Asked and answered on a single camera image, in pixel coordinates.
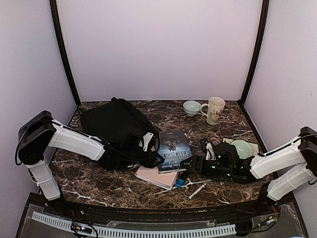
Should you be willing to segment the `dark blue Wuthering Heights book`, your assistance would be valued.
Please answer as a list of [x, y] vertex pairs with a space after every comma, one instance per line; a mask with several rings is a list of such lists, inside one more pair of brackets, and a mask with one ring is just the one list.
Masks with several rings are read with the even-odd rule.
[[166, 174], [186, 170], [181, 162], [192, 156], [187, 137], [183, 131], [163, 131], [159, 133], [158, 154], [164, 162], [158, 165], [158, 172]]

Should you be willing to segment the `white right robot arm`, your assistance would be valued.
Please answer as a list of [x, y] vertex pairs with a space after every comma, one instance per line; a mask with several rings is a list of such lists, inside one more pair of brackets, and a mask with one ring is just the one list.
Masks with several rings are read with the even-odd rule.
[[301, 128], [297, 137], [266, 153], [257, 153], [243, 140], [213, 145], [202, 139], [201, 146], [206, 155], [192, 156], [182, 161], [181, 167], [210, 179], [248, 184], [289, 168], [285, 174], [261, 187], [253, 203], [257, 215], [265, 214], [272, 204], [304, 183], [314, 184], [317, 180], [317, 133], [307, 126]]

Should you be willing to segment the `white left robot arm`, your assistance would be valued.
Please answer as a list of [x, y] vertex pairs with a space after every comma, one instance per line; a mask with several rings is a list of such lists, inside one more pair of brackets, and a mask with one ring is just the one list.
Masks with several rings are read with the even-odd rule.
[[105, 170], [120, 166], [142, 165], [153, 168], [156, 162], [157, 135], [149, 129], [130, 128], [123, 138], [109, 141], [74, 130], [55, 120], [49, 111], [42, 111], [24, 124], [18, 132], [14, 160], [25, 165], [50, 207], [59, 216], [66, 216], [70, 206], [62, 199], [45, 152], [48, 148], [75, 153], [96, 162]]

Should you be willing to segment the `black student bag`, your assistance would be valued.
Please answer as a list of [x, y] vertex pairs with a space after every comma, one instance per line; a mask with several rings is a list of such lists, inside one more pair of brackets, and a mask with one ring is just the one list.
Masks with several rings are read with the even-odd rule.
[[156, 151], [160, 146], [159, 132], [142, 112], [124, 99], [112, 98], [107, 104], [84, 111], [80, 115], [80, 122], [85, 134], [99, 139], [112, 139], [129, 132], [142, 139], [147, 132], [153, 133], [148, 150], [145, 151], [149, 160], [139, 165], [152, 169], [164, 162], [164, 158]]

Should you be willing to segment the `pink notebook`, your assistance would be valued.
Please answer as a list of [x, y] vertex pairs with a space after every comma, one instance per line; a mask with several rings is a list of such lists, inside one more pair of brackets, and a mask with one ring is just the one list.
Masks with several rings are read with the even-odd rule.
[[150, 169], [140, 166], [134, 175], [143, 181], [146, 181], [163, 189], [172, 190], [177, 179], [178, 172], [160, 174], [158, 167]]

